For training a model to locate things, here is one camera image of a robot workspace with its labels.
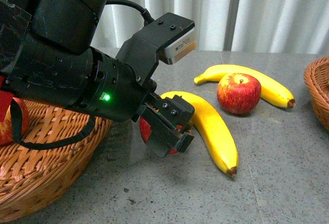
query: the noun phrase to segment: table surface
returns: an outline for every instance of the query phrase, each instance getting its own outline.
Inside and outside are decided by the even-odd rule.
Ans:
[[[118,49],[101,48],[110,56]],[[138,123],[115,123],[81,177],[23,223],[329,223],[329,139],[312,110],[304,69],[317,55],[193,51],[160,63],[156,92],[205,98],[222,115],[239,151],[235,180],[213,163],[196,129],[185,153],[156,157]],[[215,64],[259,70],[291,90],[293,109],[260,100],[247,117],[224,112],[216,83],[193,78]]]

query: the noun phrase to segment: red apple in basket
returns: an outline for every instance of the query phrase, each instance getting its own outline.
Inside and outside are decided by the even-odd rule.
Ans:
[[[151,135],[151,126],[147,123],[147,121],[143,117],[139,118],[139,130],[144,143],[146,143],[149,136]],[[169,151],[169,154],[175,154],[176,152],[177,150],[172,148]]]
[[[29,127],[29,111],[25,102],[19,98],[13,98],[16,100],[18,105],[21,108],[22,116],[23,116],[23,124],[22,124],[22,134],[26,132]],[[0,145],[5,145],[11,143],[12,140],[12,131],[11,131],[11,114],[10,114],[10,107],[7,110],[6,117],[3,122],[0,122]]]
[[[224,110],[236,115],[249,113],[261,98],[262,85],[253,76],[228,73],[219,82],[217,99]]]

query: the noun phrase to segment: brown wicker basket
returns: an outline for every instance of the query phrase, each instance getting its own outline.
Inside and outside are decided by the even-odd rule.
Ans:
[[[48,143],[71,137],[89,116],[25,101],[30,125],[24,141]],[[0,222],[34,213],[60,198],[80,176],[112,122],[96,118],[84,140],[62,148],[35,151],[18,144],[0,147]]]
[[[329,130],[329,57],[310,63],[305,69],[304,81],[311,95],[314,113]]]

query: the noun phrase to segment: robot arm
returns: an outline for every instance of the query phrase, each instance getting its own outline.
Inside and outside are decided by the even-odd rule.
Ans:
[[[118,122],[142,116],[152,130],[147,145],[158,156],[185,151],[194,108],[178,96],[161,99],[151,76],[159,61],[174,64],[195,48],[194,22],[167,13],[113,58],[90,47],[107,2],[0,0],[0,97]]]

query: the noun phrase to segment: banana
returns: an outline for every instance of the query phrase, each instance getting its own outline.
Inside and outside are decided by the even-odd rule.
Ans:
[[[194,106],[192,123],[200,132],[217,167],[231,177],[236,176],[239,156],[232,135],[217,110],[205,99],[183,91],[171,91],[162,98],[181,96]]]
[[[195,77],[194,83],[200,84],[205,81],[219,82],[224,75],[234,72],[248,74],[258,79],[262,85],[261,98],[270,104],[282,108],[292,108],[295,106],[294,96],[286,87],[269,76],[245,66],[230,64],[214,65],[209,67],[201,75]]]

